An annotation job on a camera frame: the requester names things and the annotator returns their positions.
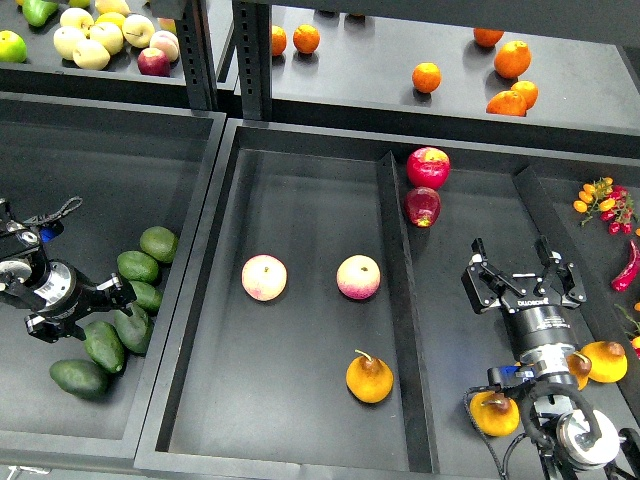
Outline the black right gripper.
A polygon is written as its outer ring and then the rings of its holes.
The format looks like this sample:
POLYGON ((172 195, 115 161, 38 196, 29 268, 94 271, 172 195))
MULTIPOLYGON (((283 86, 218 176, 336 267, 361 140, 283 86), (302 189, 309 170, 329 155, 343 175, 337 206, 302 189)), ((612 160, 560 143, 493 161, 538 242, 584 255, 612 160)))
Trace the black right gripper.
POLYGON ((544 235, 535 242, 543 266, 540 273, 499 269, 489 261, 481 238, 472 242, 471 249, 473 255, 461 277, 471 307, 477 314, 501 312, 514 353, 576 350, 567 312, 586 301, 586 292, 575 263, 564 261, 544 235))

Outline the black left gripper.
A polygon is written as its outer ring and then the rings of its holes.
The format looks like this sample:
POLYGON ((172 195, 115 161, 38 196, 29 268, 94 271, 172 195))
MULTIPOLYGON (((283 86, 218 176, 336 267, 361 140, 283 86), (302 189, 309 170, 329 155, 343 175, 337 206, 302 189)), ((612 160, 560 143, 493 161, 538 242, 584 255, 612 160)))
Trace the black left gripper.
POLYGON ((94 311, 119 310, 132 316, 132 305, 137 299, 126 278, 112 274, 104 282, 95 283, 62 261, 49 262, 48 272, 34 289, 34 294, 44 304, 25 318, 26 330, 29 335, 47 343, 69 337, 84 341, 84 330, 77 321, 94 311))

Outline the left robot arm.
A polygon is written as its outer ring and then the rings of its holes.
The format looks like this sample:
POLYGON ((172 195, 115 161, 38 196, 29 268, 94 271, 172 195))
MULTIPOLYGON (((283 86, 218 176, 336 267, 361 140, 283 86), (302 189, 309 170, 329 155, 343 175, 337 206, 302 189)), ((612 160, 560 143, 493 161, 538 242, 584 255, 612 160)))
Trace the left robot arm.
POLYGON ((45 244, 63 232, 62 219, 82 202, 74 196, 53 213, 19 220, 10 202, 1 200, 1 301, 29 310, 27 333, 47 343, 83 341, 81 319, 114 310, 132 316, 137 300, 130 282, 115 273, 96 283, 70 263, 48 257, 45 244))

